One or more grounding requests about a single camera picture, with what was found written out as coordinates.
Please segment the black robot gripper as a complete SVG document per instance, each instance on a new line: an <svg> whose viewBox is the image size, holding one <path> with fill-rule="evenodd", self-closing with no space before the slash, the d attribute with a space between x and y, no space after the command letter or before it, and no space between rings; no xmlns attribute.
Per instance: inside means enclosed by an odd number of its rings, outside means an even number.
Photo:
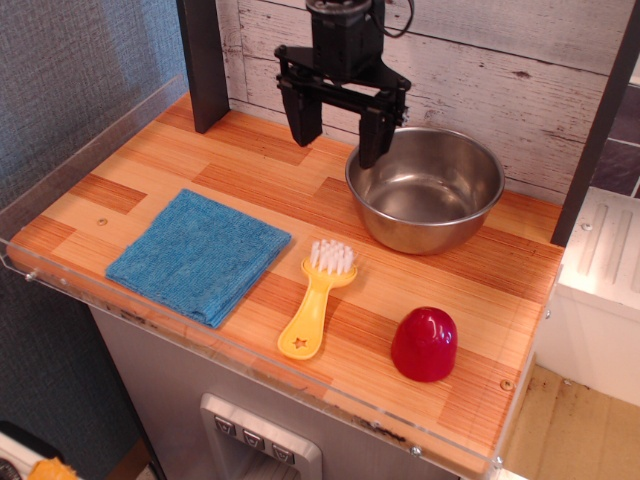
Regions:
<svg viewBox="0 0 640 480"><path fill-rule="evenodd" d="M360 112L359 165L369 169L389 151L404 123L411 82L387 67L383 1L308 1L310 47L281 45L278 88L295 142L305 147L322 133L322 105Z"/></svg>

